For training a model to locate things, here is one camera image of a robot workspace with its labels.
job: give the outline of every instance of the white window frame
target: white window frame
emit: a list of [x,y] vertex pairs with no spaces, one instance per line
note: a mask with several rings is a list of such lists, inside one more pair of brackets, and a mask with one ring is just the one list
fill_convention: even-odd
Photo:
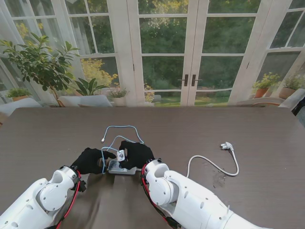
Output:
[[[88,12],[86,14],[69,15],[64,0],[51,0],[55,15],[35,16],[33,9],[31,7],[30,0],[27,0],[27,4],[29,5],[31,16],[11,17],[10,12],[4,0],[0,0],[0,9],[1,9],[0,33],[5,34],[5,37],[3,38],[8,41],[24,44],[15,26],[14,20],[34,19],[36,30],[41,36],[41,32],[38,27],[36,19],[55,18],[57,20],[63,40],[68,41],[74,47],[77,47],[71,26],[70,17],[80,17],[80,16],[88,17],[96,53],[90,55],[81,55],[81,57],[74,58],[72,62],[72,73],[74,74],[76,79],[77,78],[84,79],[84,74],[82,71],[80,59],[95,58],[95,57],[115,57],[119,80],[120,80],[120,87],[126,88],[126,90],[129,92],[126,96],[127,106],[136,106],[137,99],[136,99],[136,90],[135,90],[134,74],[133,74],[131,40],[130,40],[126,0],[107,0],[108,13],[89,13],[88,2],[87,0],[84,1]],[[113,45],[114,45],[114,53],[103,54],[97,52],[97,45],[92,29],[92,22],[90,16],[109,16]],[[42,90],[40,85],[37,85],[35,82],[31,82],[31,84],[34,87],[37,94],[39,95],[39,97],[45,103],[51,104],[56,102],[50,93],[44,92]]]
[[[284,80],[289,78],[293,75],[302,64],[305,62],[305,46],[304,47],[288,47],[287,44],[289,43],[293,32],[295,31],[299,21],[295,25],[295,28],[292,34],[289,37],[288,42],[286,43],[285,47],[282,48],[274,48],[270,49],[270,46],[288,12],[295,12],[295,11],[303,11],[305,8],[299,9],[289,9],[292,0],[273,0],[270,11],[268,13],[262,34],[260,39],[257,43],[255,51],[251,57],[251,60],[244,71],[243,75],[245,76],[242,80],[239,81],[239,84],[236,85],[236,90],[234,93],[231,93],[232,100],[230,105],[235,105],[238,102],[245,101],[249,99],[252,91],[252,85],[256,82],[257,77],[261,71],[263,63],[268,53],[270,52],[297,52],[301,51],[297,59],[295,60],[294,64],[284,77]],[[281,83],[278,89],[273,92],[272,96],[278,96],[279,92],[281,91],[283,84]]]
[[[137,93],[137,105],[144,106],[145,104],[145,93],[149,92],[181,92],[181,106],[187,105],[187,97],[190,83],[191,67],[192,67],[192,56],[194,48],[195,38],[195,26],[197,19],[198,0],[190,0],[188,4],[187,13],[176,13],[176,14],[139,14],[138,1],[127,0],[129,22],[131,31],[132,41],[132,56],[134,63],[134,77],[136,84]],[[187,18],[186,24],[186,35],[185,35],[185,48],[184,53],[142,53],[141,48],[141,35],[140,35],[140,18]],[[167,90],[145,90],[144,89],[144,77],[143,77],[143,56],[184,56],[183,62],[183,75],[177,80],[182,80],[181,89],[167,89]],[[188,75],[188,84],[184,86],[185,75]]]
[[[190,91],[188,95],[188,106],[194,106],[196,99],[196,92],[221,92],[221,91],[231,91],[228,104],[234,102],[234,92],[238,89],[240,81],[244,78],[244,71],[253,55],[255,47],[260,38],[260,34],[263,30],[265,20],[267,18],[269,9],[271,7],[272,0],[261,0],[259,9],[257,13],[208,13],[209,1],[200,0],[197,16],[196,25],[196,38],[195,38],[195,48],[193,53],[193,64],[191,76],[196,75],[195,79],[199,79],[199,70],[202,56],[242,56],[243,60],[239,67],[239,71],[236,75],[234,84],[232,88],[225,89],[213,89],[213,90],[202,90],[197,89],[198,81],[195,81],[195,85],[190,84]],[[252,32],[249,37],[247,48],[245,53],[202,53],[204,44],[204,34],[206,21],[209,17],[255,17]]]

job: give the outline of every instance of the white cable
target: white cable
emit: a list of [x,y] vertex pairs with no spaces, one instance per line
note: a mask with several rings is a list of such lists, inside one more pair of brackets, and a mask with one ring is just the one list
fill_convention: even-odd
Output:
[[226,142],[225,144],[222,144],[221,147],[223,149],[228,149],[232,152],[232,157],[233,157],[233,160],[236,164],[236,173],[232,174],[232,173],[228,173],[226,171],[224,171],[223,169],[221,169],[218,165],[216,165],[213,161],[211,161],[210,159],[204,157],[204,156],[201,156],[201,155],[195,155],[195,156],[192,156],[191,159],[189,160],[189,164],[187,165],[187,175],[186,177],[188,178],[189,175],[190,175],[190,165],[191,165],[191,161],[196,158],[196,157],[200,157],[208,162],[210,162],[213,166],[215,166],[218,170],[222,171],[224,174],[228,175],[228,176],[231,176],[231,177],[234,177],[236,175],[239,174],[239,166],[238,166],[238,163],[237,163],[237,160],[236,160],[236,157],[235,157],[235,153],[234,153],[234,149],[233,149],[233,146],[232,144]]
[[[103,137],[103,139],[102,139],[102,143],[105,141],[105,137],[106,137],[107,131],[108,131],[108,129],[111,128],[111,127],[113,127],[113,128],[126,128],[126,127],[131,127],[131,128],[133,128],[133,129],[135,129],[135,132],[136,132],[136,134],[137,134],[139,140],[141,141],[142,144],[144,144],[143,140],[142,140],[142,139],[140,138],[140,136],[139,136],[139,133],[138,133],[137,128],[136,128],[135,126],[133,126],[133,125],[110,125],[109,127],[107,127],[107,129],[106,129],[106,131],[105,131],[104,137]],[[134,141],[129,140],[128,138],[125,138],[125,137],[123,137],[123,136],[120,136],[120,137],[124,138],[124,139],[127,140],[127,141],[130,141],[130,142],[134,143]]]
[[[114,128],[127,128],[127,127],[131,127],[131,128],[133,128],[133,129],[135,129],[135,132],[136,132],[136,134],[137,134],[139,140],[141,141],[141,144],[144,144],[143,140],[142,140],[142,139],[140,138],[140,136],[139,136],[139,133],[138,133],[137,128],[136,128],[135,126],[133,126],[133,125],[110,125],[109,127],[107,127],[107,129],[106,129],[106,131],[105,131],[104,137],[103,137],[103,139],[101,140],[102,143],[105,141],[105,137],[106,137],[107,131],[108,131],[108,129],[111,128],[111,127],[114,127]],[[102,174],[105,174],[105,173],[104,173],[104,169],[105,169],[105,158],[104,158],[103,149],[106,149],[106,150],[112,149],[112,150],[114,150],[114,151],[119,151],[118,149],[112,148],[113,143],[115,142],[115,140],[116,140],[118,137],[121,137],[121,138],[125,139],[126,141],[129,141],[129,142],[132,142],[132,143],[136,143],[136,142],[134,142],[134,141],[132,141],[132,140],[130,140],[130,139],[124,137],[124,136],[118,135],[118,136],[116,136],[116,137],[114,138],[114,140],[112,141],[112,143],[111,143],[110,146],[102,147],[102,148],[101,148],[101,152],[102,152],[102,161],[103,161]]]
[[[103,137],[103,139],[101,140],[102,143],[105,141],[105,137],[106,137],[106,135],[107,135],[107,131],[108,131],[108,129],[111,128],[111,127],[114,127],[114,128],[126,128],[126,127],[131,127],[131,128],[133,128],[133,129],[135,129],[135,132],[136,132],[136,134],[137,134],[139,140],[141,141],[142,144],[144,144],[143,140],[142,140],[142,139],[140,138],[140,136],[139,136],[139,133],[138,133],[137,128],[136,128],[135,126],[133,126],[133,125],[110,125],[109,127],[107,127],[107,129],[106,129],[106,131],[105,131],[104,137]],[[104,155],[103,155],[103,149],[106,149],[106,150],[112,149],[112,150],[114,150],[114,151],[118,151],[117,149],[112,148],[113,143],[115,142],[115,140],[116,140],[118,137],[121,137],[121,138],[125,139],[126,141],[135,143],[134,141],[132,141],[132,140],[130,140],[130,139],[124,137],[124,136],[118,135],[118,136],[116,136],[116,137],[114,138],[114,140],[113,140],[113,142],[111,143],[110,146],[105,146],[105,147],[103,147],[103,148],[101,149],[101,152],[102,152],[102,161],[103,161],[103,169],[102,169],[102,171],[104,171],[104,168],[105,168],[105,159],[104,159]],[[208,159],[208,158],[206,158],[206,157],[204,157],[204,156],[201,156],[201,155],[194,155],[194,156],[191,157],[191,159],[189,160],[189,163],[188,163],[188,165],[187,165],[187,175],[186,175],[186,177],[187,177],[187,178],[189,177],[189,175],[190,175],[190,165],[191,165],[191,161],[192,161],[194,158],[196,158],[196,157],[199,157],[199,158],[202,158],[202,159],[208,161],[208,162],[211,163],[213,166],[215,166],[218,170],[222,171],[224,174],[226,174],[226,175],[228,175],[228,176],[234,177],[234,176],[238,175],[238,174],[239,174],[239,166],[238,166],[238,163],[237,163],[237,160],[236,160],[236,157],[235,157],[235,153],[234,153],[234,149],[233,149],[232,144],[229,143],[229,142],[225,142],[224,144],[221,144],[221,147],[222,147],[222,149],[227,149],[227,150],[230,150],[230,151],[231,151],[233,160],[234,160],[235,165],[236,165],[236,173],[234,173],[234,174],[228,173],[228,172],[224,171],[223,169],[221,169],[218,165],[216,165],[216,164],[215,164],[213,161],[211,161],[210,159]]]

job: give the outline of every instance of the plant pot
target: plant pot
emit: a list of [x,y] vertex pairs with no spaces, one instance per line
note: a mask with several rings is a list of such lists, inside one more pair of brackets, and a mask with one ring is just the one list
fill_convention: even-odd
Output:
[[19,96],[19,97],[13,97],[13,101],[15,102],[15,101],[18,101],[18,100],[21,100],[21,99],[26,99],[26,98],[28,98],[27,95]]
[[261,98],[268,91],[268,89],[269,89],[268,87],[267,88],[259,88],[259,89],[257,89],[256,94],[254,96],[254,99],[255,98]]
[[267,91],[264,97],[270,97],[272,95],[273,91]]
[[278,97],[280,97],[282,99],[286,99],[289,96],[291,96],[294,92],[295,92],[294,89],[291,89],[291,88],[288,88],[288,87],[283,87],[280,94],[278,95]]
[[113,100],[115,106],[126,106],[125,97],[113,98],[112,100]]

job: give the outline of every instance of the table surface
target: table surface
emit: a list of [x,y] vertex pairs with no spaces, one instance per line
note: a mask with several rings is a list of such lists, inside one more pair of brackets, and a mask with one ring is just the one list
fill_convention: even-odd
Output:
[[[193,155],[204,155],[240,174],[227,177],[201,159],[190,178],[214,192],[238,215],[268,228],[305,228],[305,129],[285,108],[20,108],[0,128],[0,214],[35,180],[50,179],[86,147],[108,146],[121,134],[137,139],[134,125],[156,158],[186,174]],[[89,175],[88,189],[62,228],[169,228],[147,200],[139,176]]]

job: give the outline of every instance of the potted plant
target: potted plant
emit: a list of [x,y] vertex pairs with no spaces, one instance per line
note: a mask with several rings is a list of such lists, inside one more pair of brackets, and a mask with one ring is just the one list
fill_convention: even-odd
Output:
[[253,88],[257,89],[254,99],[262,97],[268,91],[269,87],[277,83],[279,78],[280,76],[278,74],[264,74],[262,80],[253,84]]
[[94,95],[95,91],[107,87],[104,85],[97,85],[96,78],[93,78],[92,80],[90,80],[90,82],[81,78],[78,79],[79,81],[75,81],[75,82],[79,89],[76,88],[75,89],[81,95]]
[[44,91],[51,89],[58,102],[56,91],[68,89],[68,84],[71,82],[73,75],[69,72],[71,68],[70,61],[73,60],[72,55],[79,56],[72,51],[78,50],[73,48],[69,42],[62,46],[63,50],[54,51],[47,46],[48,37],[39,37],[32,33],[33,42],[27,42],[27,45],[0,40],[1,46],[6,46],[7,49],[3,54],[8,54],[8,59],[15,63],[21,70],[23,75],[22,80],[30,82],[32,79],[42,86]]
[[281,82],[282,81],[279,81],[279,82],[271,85],[264,97],[270,97],[272,95],[272,93],[280,86]]
[[13,88],[10,89],[6,94],[6,97],[12,98],[13,101],[18,101],[20,99],[28,98],[29,95],[32,95],[27,88]]
[[126,106],[125,104],[125,96],[127,95],[126,88],[116,88],[110,92],[110,96],[114,101],[115,106]]
[[284,87],[282,88],[279,97],[286,99],[291,96],[297,89],[301,88],[304,84],[303,77],[300,75],[294,75],[285,80]]

